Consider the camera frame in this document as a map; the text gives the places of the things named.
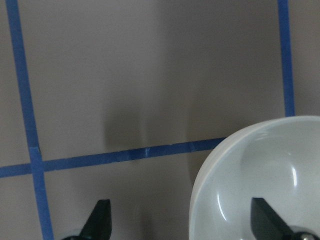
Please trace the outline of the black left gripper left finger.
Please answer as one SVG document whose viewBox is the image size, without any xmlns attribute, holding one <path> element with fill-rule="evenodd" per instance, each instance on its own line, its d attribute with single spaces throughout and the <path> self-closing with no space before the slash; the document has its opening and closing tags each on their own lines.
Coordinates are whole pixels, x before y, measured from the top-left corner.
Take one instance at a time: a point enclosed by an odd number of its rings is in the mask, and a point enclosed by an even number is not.
<svg viewBox="0 0 320 240">
<path fill-rule="evenodd" d="M 80 240 L 109 240 L 112 233 L 111 201 L 98 200 L 78 238 Z"/>
</svg>

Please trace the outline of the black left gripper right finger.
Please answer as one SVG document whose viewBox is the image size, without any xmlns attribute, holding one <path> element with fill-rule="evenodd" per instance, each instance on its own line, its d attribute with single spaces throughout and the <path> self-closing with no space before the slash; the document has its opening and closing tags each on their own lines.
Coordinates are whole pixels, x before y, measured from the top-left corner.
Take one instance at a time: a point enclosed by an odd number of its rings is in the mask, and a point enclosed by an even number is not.
<svg viewBox="0 0 320 240">
<path fill-rule="evenodd" d="M 292 240 L 294 236 L 294 231 L 260 197 L 251 199 L 250 227 L 256 240 Z"/>
</svg>

